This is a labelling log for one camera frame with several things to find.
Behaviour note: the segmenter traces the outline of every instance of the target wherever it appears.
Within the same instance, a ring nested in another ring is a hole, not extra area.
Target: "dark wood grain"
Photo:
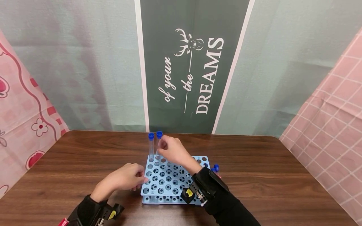
[[[263,226],[355,226],[354,221],[274,137],[172,134],[191,155],[206,155],[230,191]],[[0,200],[0,225],[58,225],[107,174],[145,165],[146,133],[71,131]],[[147,206],[140,192],[115,193],[126,207],[108,225],[216,225],[202,207]]]

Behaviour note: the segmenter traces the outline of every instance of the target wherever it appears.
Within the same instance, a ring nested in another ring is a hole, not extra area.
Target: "black wrist strap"
[[[93,226],[97,223],[101,210],[106,206],[108,200],[96,202],[90,195],[84,197],[83,201],[73,210],[68,217],[69,226]]]
[[[197,174],[192,175],[193,183],[189,188],[184,188],[181,198],[189,204],[195,197],[200,199],[201,206],[215,198],[218,192],[229,192],[226,184],[207,167],[202,168]]]
[[[220,189],[229,192],[229,188],[221,178],[207,167],[194,174],[192,179],[199,186],[207,200],[212,200],[215,197],[215,193]]]

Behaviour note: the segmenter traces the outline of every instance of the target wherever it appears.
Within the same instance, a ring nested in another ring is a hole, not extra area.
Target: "light green curtain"
[[[134,1],[0,8],[0,29],[70,129],[146,130]],[[361,9],[255,0],[216,133],[280,136],[362,26]]]

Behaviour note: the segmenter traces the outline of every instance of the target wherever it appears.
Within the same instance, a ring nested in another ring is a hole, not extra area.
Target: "blue cap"
[[[215,165],[214,165],[214,168],[215,168],[216,172],[219,171],[219,165],[218,165],[218,164],[215,164]]]
[[[155,137],[155,135],[153,133],[148,134],[148,139],[149,140],[153,140],[154,137]]]
[[[161,139],[162,131],[157,131],[156,136],[157,136],[158,139]]]

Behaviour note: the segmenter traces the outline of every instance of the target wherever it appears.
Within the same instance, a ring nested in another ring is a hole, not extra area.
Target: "pink floral fabric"
[[[0,198],[67,131],[0,32]]]
[[[280,140],[362,226],[362,29]]]

